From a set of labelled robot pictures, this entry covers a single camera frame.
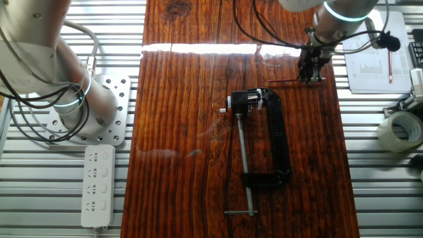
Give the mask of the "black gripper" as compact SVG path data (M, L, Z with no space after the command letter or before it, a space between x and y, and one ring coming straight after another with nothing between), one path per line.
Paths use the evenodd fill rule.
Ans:
M301 82L321 82L323 80L321 70L326 63L328 63L328 59L322 57L319 48L303 49L302 59L297 62L299 70L297 80Z

